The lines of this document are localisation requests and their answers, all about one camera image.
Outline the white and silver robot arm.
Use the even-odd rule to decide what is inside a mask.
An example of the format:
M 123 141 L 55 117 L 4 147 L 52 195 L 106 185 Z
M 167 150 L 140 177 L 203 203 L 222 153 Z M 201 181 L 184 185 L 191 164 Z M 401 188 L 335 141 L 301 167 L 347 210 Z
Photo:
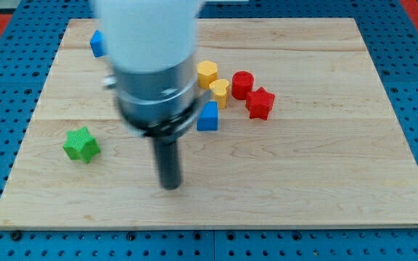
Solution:
M 178 139 L 211 93 L 197 85 L 195 52 L 200 0 L 96 0 L 92 4 L 113 71 L 118 110 L 150 137 L 160 186 L 182 182 Z

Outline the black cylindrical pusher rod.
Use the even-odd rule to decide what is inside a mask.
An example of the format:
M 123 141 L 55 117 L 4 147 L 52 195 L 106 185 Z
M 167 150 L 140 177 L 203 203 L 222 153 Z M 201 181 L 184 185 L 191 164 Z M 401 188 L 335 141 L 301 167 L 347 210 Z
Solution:
M 166 190 L 177 189 L 181 185 L 181 166 L 177 140 L 165 141 L 154 138 L 152 146 L 160 186 Z

